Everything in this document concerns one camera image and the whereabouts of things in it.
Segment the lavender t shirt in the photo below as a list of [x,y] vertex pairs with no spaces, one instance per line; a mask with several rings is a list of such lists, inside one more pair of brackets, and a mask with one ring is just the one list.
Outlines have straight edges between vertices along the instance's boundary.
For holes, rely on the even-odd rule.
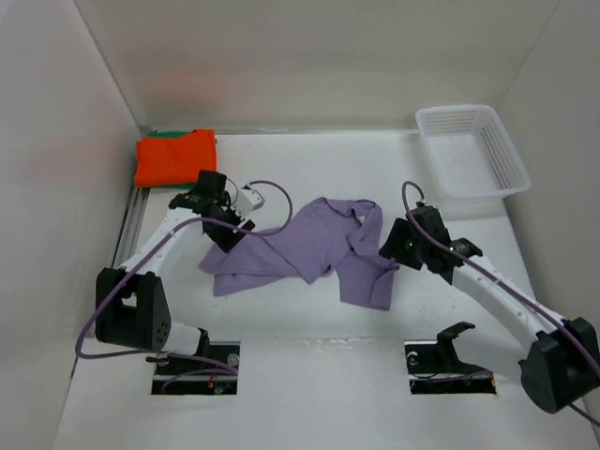
[[371,200],[318,198],[282,232],[245,237],[228,253],[212,247],[199,269],[214,277],[215,296],[334,272],[341,302],[387,311],[398,265],[379,255],[382,228],[383,210]]

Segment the orange t shirt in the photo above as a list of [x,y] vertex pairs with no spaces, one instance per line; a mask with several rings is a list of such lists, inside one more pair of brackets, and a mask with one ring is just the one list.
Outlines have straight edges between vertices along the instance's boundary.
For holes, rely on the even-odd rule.
[[213,129],[198,128],[182,135],[146,136],[136,142],[136,188],[194,184],[200,171],[218,169]]

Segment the green t shirt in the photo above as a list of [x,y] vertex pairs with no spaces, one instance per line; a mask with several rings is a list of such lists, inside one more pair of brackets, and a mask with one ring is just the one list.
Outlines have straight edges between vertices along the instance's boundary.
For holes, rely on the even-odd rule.
[[[178,138],[178,137],[184,136],[186,134],[187,134],[186,131],[181,131],[181,130],[175,130],[175,131],[152,130],[148,134],[148,137],[158,138],[158,139],[174,139],[174,138]],[[155,189],[180,189],[180,190],[189,190],[189,189],[193,188],[193,186],[194,186],[193,183],[175,184],[175,185],[161,185],[161,186],[155,186]]]

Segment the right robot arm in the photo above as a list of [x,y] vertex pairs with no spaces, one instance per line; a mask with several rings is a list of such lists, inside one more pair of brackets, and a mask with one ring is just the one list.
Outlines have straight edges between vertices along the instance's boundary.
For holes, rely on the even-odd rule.
[[517,383],[542,411],[556,413],[599,386],[599,345],[594,327],[568,320],[526,296],[466,238],[452,239],[440,211],[419,202],[396,218],[381,256],[415,270],[426,268],[468,295],[515,339],[488,343],[466,338],[473,324],[441,331],[434,350],[449,371],[472,364]]

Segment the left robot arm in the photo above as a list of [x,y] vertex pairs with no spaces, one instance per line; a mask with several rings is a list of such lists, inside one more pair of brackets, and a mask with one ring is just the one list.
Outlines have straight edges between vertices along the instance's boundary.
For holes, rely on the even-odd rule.
[[223,251],[232,250],[255,224],[248,215],[264,205],[250,186],[226,191],[227,176],[201,171],[194,187],[176,194],[146,243],[117,268],[97,276],[96,339],[149,353],[176,353],[189,373],[210,363],[208,333],[172,318],[164,278],[175,260],[196,238],[207,238]]

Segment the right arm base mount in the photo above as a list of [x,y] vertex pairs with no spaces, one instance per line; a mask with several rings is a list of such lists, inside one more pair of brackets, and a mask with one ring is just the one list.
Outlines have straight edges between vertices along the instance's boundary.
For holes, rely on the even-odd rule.
[[461,361],[454,342],[474,329],[469,322],[458,322],[443,329],[433,340],[404,342],[409,389],[413,395],[496,395],[491,371]]

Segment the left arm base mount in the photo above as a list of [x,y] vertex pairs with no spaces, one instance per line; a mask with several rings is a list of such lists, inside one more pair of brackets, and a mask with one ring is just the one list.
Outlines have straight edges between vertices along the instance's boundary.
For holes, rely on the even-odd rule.
[[147,356],[152,365],[151,394],[155,396],[230,396],[237,394],[239,342],[216,342],[205,361],[190,357]]

